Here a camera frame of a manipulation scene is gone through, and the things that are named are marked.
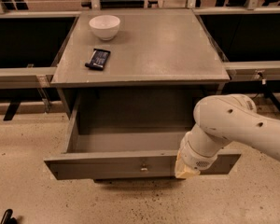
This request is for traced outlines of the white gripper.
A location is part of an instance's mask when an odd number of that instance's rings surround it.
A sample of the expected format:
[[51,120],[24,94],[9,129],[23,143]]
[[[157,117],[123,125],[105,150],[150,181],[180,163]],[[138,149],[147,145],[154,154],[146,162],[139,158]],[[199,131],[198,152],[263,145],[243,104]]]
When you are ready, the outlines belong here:
[[187,179],[207,170],[217,160],[218,147],[208,134],[187,132],[175,161],[175,177]]

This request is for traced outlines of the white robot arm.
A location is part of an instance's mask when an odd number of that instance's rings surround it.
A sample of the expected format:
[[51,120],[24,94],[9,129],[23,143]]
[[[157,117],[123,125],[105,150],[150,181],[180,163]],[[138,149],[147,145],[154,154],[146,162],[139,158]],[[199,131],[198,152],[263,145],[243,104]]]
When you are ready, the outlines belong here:
[[257,113],[246,95],[212,95],[193,110],[195,125],[181,140],[175,161],[175,177],[199,175],[217,160],[218,152],[235,141],[280,161],[280,119]]

